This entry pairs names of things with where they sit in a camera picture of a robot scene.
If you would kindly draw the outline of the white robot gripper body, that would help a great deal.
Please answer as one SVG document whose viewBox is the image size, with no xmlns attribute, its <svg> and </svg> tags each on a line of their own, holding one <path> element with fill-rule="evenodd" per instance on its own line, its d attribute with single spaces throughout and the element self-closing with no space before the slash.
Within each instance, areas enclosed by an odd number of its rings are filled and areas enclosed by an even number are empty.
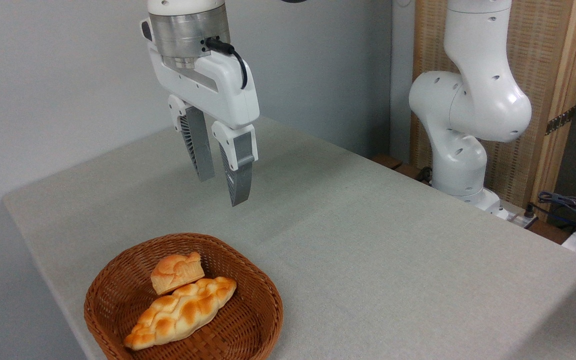
<svg viewBox="0 0 576 360">
<path fill-rule="evenodd" d="M 205 29 L 197 19 L 174 23 L 156 18 L 141 22 L 142 36 L 158 82 L 187 104 L 231 129 L 241 129 L 259 118 L 258 96 L 249 66 L 234 55 L 206 46 Z"/>
</svg>

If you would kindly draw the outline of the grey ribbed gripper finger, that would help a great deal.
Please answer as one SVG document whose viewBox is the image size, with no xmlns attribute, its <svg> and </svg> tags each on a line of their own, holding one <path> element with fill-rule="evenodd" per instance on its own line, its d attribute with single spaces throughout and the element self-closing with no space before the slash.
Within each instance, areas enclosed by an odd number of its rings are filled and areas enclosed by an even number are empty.
<svg viewBox="0 0 576 360">
<path fill-rule="evenodd" d="M 210 139 L 203 111 L 186 104 L 175 95 L 167 98 L 173 127 L 180 132 L 198 178 L 205 182 L 215 177 Z"/>
<path fill-rule="evenodd" d="M 219 143 L 231 205 L 249 198 L 252 184 L 253 162 L 258 161 L 258 144 L 253 125 L 233 130 L 215 121 L 211 131 Z"/>
</svg>

